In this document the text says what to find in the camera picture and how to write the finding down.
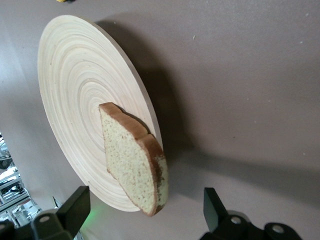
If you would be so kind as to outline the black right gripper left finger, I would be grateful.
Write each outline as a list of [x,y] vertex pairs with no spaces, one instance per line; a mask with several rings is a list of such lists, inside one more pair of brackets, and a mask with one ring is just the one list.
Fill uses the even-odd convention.
[[80,186],[58,209],[41,212],[27,225],[0,223],[2,240],[72,240],[90,214],[90,188]]

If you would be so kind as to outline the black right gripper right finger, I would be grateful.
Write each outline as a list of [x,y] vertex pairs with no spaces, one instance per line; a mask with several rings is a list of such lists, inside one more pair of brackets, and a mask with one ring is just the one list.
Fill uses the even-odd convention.
[[256,227],[236,211],[227,211],[213,187],[204,188],[203,215],[208,232],[205,240],[300,240],[301,237],[290,226],[266,223],[263,229]]

